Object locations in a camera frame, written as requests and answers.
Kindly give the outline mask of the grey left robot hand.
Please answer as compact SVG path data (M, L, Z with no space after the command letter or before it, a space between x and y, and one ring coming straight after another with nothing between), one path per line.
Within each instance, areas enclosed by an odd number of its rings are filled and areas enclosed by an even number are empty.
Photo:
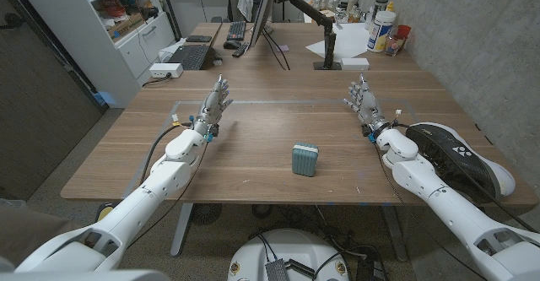
M228 87L228 81L220 74L199 107L199 112L193 122L193 130L206 135L212 127L218 125L223 112L233 102L232 99L227 99L230 93Z

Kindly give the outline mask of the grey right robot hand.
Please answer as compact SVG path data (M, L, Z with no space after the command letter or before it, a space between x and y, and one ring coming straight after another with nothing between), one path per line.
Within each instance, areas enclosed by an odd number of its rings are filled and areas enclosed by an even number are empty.
M348 92L350 100L343 99L343 102L357 114L365 137L371 134L373 138L377 138L391 127L391 123L384 117L381 106L370 91L363 73L359 75L358 83L351 83Z

